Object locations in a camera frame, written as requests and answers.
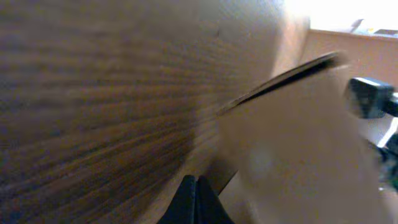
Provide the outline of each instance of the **bright light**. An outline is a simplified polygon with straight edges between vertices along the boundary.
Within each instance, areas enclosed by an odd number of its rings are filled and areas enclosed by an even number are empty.
[[[375,82],[372,82],[371,80],[367,80],[367,79],[365,79],[365,78],[355,78],[356,80],[359,80],[359,81],[361,81],[361,82],[365,82],[365,83],[367,83],[367,84],[369,84],[369,85],[372,85],[372,86],[379,86],[380,84],[378,84],[378,83],[375,83]]]
[[[350,31],[358,19],[365,19],[369,28],[398,29],[397,0],[308,1],[312,29]]]
[[[285,0],[286,10],[289,13],[295,14],[297,16],[306,16],[310,15],[310,7],[312,5],[313,0]]]
[[[398,118],[393,118],[390,124],[390,128],[385,133],[383,138],[377,144],[378,147],[382,148],[386,146],[388,140],[390,140],[391,136],[397,131],[398,128]]]

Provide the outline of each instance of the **black object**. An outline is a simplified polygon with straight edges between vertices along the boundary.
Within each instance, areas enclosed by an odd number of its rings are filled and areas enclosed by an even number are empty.
[[[348,89],[358,101],[361,118],[382,118],[386,113],[398,116],[398,101],[393,98],[392,85],[373,78],[352,78]]]
[[[390,152],[398,155],[398,134],[392,135],[386,146]]]
[[[206,177],[186,175],[158,224],[233,224]]]

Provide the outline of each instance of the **cardboard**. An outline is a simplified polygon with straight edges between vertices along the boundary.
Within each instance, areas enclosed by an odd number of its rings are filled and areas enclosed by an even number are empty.
[[[337,54],[322,56],[219,112],[224,155],[260,221],[392,223],[376,166],[335,85],[339,64]]]

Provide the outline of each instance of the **beige wall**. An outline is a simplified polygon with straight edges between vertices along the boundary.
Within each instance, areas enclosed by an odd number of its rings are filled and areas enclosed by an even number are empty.
[[[336,50],[344,51],[349,59],[345,81],[372,77],[398,86],[398,39],[311,30],[301,62]]]

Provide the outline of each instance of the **black plastic part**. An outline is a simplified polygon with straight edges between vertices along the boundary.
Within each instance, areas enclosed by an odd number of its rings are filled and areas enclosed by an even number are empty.
[[[186,175],[158,224],[193,224],[195,213],[195,177]]]
[[[382,162],[382,163],[387,162],[387,161],[388,161],[388,158],[389,158],[389,153],[388,153],[388,151],[385,150],[384,148],[380,148],[380,147],[377,147],[377,146],[375,146],[375,147],[376,147],[376,149],[377,149],[377,151],[378,151],[378,153],[379,153],[379,155],[380,155],[380,159],[381,159],[380,162]]]
[[[398,154],[398,134],[394,134],[386,144],[388,150],[395,155]]]
[[[386,107],[388,111],[394,112],[394,105],[389,104],[394,92],[392,85],[373,78],[353,78],[349,81],[349,89],[358,101],[361,118],[382,118]]]
[[[384,104],[383,110],[387,114],[391,114],[394,117],[397,117],[398,116],[398,100],[393,99],[393,100],[387,101],[386,104]]]
[[[209,182],[204,176],[200,176],[197,182],[197,206],[195,210],[197,212],[195,220],[197,224],[233,224],[232,220],[225,212],[220,200],[218,200],[217,195],[214,193]]]

